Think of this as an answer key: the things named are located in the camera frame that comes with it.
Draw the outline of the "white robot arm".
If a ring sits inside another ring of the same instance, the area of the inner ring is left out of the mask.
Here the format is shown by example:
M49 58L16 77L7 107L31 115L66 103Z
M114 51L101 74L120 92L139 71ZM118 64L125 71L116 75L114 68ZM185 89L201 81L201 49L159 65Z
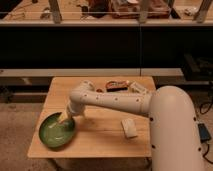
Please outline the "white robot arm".
M130 93L99 93L92 82L85 80L71 91L59 120L83 114L87 105L147 117L152 171L205 171L198 121L190 96L176 86L150 91L134 82L130 87Z

